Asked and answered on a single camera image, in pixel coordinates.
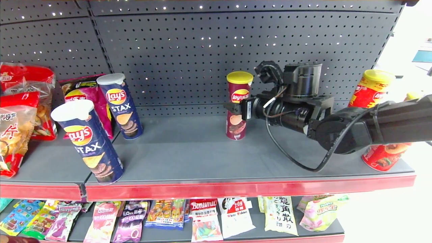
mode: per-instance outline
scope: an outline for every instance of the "snack bag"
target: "snack bag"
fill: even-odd
[[[260,209],[260,213],[265,213],[264,211],[264,197],[258,197],[258,207]]]
[[[126,205],[126,201],[120,201],[120,206],[118,207],[118,211],[117,211],[117,217],[123,215],[123,209],[125,205]]]
[[[0,96],[0,175],[14,176],[35,126],[38,92]]]
[[[337,218],[340,207],[349,200],[348,195],[333,195],[308,202],[300,225],[308,231],[324,231]]]
[[[22,200],[21,203],[0,222],[0,230],[17,236],[44,205],[39,200]]]
[[[216,205],[217,199],[191,199],[192,242],[223,240]]]
[[[24,199],[18,200],[18,202],[16,202],[13,207],[17,208],[23,201],[25,201]]]
[[[184,222],[187,223],[191,219],[189,217],[189,214],[191,214],[191,201],[189,199],[186,199],[184,203]]]
[[[184,199],[155,200],[147,216],[146,228],[183,229]]]
[[[47,67],[17,63],[0,63],[0,83],[3,95],[38,91],[40,100],[32,139],[54,140],[57,136],[51,119],[52,90],[56,77]]]
[[[247,201],[247,198],[218,198],[224,239],[255,228]]]
[[[11,198],[0,198],[0,213],[12,202]]]
[[[65,201],[57,201],[57,200],[52,200],[52,199],[48,199],[45,201],[45,205],[50,207],[50,208],[54,208],[54,211],[56,211],[56,212],[58,212],[57,206],[62,205],[62,204],[66,204]]]
[[[25,227],[22,233],[43,240],[57,218],[58,211],[56,211],[56,206],[57,203],[51,204],[46,202],[39,213]]]
[[[128,240],[139,242],[143,229],[143,220],[149,209],[148,201],[129,201],[125,205],[118,221],[113,243],[123,243]]]
[[[120,201],[99,201],[96,203],[93,221],[83,243],[109,243],[111,241],[120,205]]]
[[[310,201],[320,200],[320,199],[330,197],[330,196],[333,196],[333,195],[328,194],[328,195],[302,196],[302,199],[300,200],[300,202],[297,206],[297,209],[300,210],[302,213],[304,213],[305,209],[306,209],[306,205],[308,205],[308,203]]]
[[[81,211],[80,204],[67,204],[57,206],[58,216],[56,221],[52,224],[48,233],[46,234],[46,240],[57,240],[67,241],[72,226]]]
[[[79,77],[74,79],[59,81],[63,91],[65,103],[77,99],[89,99],[95,104],[95,111],[98,114],[102,127],[109,139],[113,139],[111,127],[111,113],[104,93],[96,83],[96,79],[104,74]]]
[[[299,236],[295,224],[291,197],[265,197],[266,222],[264,230]]]
[[[81,212],[86,213],[89,208],[93,205],[92,201],[89,202],[84,202],[82,203],[81,201],[59,201],[58,202],[59,205],[64,205],[64,204],[81,204]]]

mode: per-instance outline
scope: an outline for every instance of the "pink chip bag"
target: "pink chip bag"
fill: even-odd
[[[64,101],[68,103],[77,99],[88,99],[95,104],[95,111],[98,114],[99,120],[105,129],[108,138],[113,139],[112,126],[111,126],[111,113],[105,96],[100,90],[96,79],[104,74],[79,77],[60,81],[61,90],[63,91]]]

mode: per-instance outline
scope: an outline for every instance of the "red snack bag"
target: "red snack bag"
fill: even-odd
[[[4,95],[38,91],[40,100],[32,139],[54,140],[57,129],[51,119],[52,90],[55,74],[47,67],[0,63],[0,84]]]
[[[100,76],[104,76],[104,74],[62,80],[59,83],[63,91],[65,103],[77,99],[89,99],[93,101],[102,127],[107,132],[108,138],[112,139],[111,113],[105,95],[96,83],[96,79]]]
[[[14,176],[35,127],[39,92],[0,97],[0,174]]]

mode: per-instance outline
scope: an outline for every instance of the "store shelf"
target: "store shelf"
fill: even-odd
[[[144,198],[317,195],[412,186],[414,170],[403,160],[389,172],[365,165],[360,154],[334,155],[319,173],[300,169],[270,140],[265,123],[248,122],[241,141],[229,140],[225,116],[146,118],[144,134],[114,147],[126,166],[116,183],[86,183],[90,201]],[[316,167],[325,150],[304,134],[272,128],[277,140],[297,160]]]
[[[230,242],[290,242],[290,243],[341,243],[344,239],[344,231],[339,221],[336,220],[332,225],[326,230],[322,232],[311,232],[302,228],[299,223],[303,217],[303,213],[296,209],[297,205],[300,202],[301,197],[293,197],[292,203],[294,205],[294,217],[295,222],[297,223],[297,231],[299,233],[299,237],[296,237],[287,233],[280,233],[276,231],[264,231],[264,223],[265,216],[260,213],[258,209],[258,201],[256,198],[250,198],[252,201],[252,206],[249,211],[251,213],[251,218],[255,229],[239,234],[237,236],[233,236],[225,239],[225,241]],[[8,207],[0,214],[0,220],[3,220],[12,210],[13,203],[8,205]],[[81,214],[73,227],[71,234],[69,235],[68,242],[82,242],[84,237],[86,236],[87,230],[90,227],[92,222],[92,214],[93,209],[90,208],[90,211]],[[162,230],[162,229],[148,229],[144,228],[142,231],[141,241],[144,242],[157,242],[157,243],[168,243],[168,242],[190,242],[192,237],[192,222],[184,224],[184,229],[181,230]]]
[[[1,178],[3,198],[81,200],[80,185],[90,170],[61,130],[54,141],[31,141],[13,178]]]

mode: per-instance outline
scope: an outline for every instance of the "perforated metal panel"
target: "perforated metal panel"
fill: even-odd
[[[347,101],[336,101],[333,104],[333,111],[335,112],[335,111],[338,111],[340,109],[343,109],[343,108],[347,107],[348,103],[349,103],[349,100],[347,100]]]
[[[88,15],[86,8],[80,9],[73,1],[1,0],[0,5],[1,24]]]
[[[403,9],[390,0],[78,2],[2,0],[1,60],[48,66],[59,79],[111,65],[144,116],[180,115],[169,106],[224,112],[226,74],[263,60],[323,63],[320,93],[342,108]],[[271,86],[255,78],[251,92]]]
[[[143,106],[224,102],[226,74],[263,60],[323,63],[320,93],[348,100],[396,19],[315,11],[96,17],[113,70],[126,74]],[[256,79],[252,87],[271,85]]]

